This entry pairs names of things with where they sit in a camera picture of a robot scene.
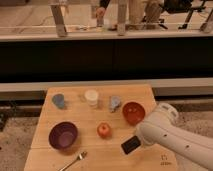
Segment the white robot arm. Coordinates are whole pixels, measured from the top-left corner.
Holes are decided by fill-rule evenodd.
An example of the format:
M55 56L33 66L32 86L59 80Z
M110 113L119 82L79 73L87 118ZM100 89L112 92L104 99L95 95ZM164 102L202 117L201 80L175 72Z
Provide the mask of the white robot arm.
M175 126L178 111L168 103L159 103L137 124L135 135L143 147L155 143L213 171L213 139Z

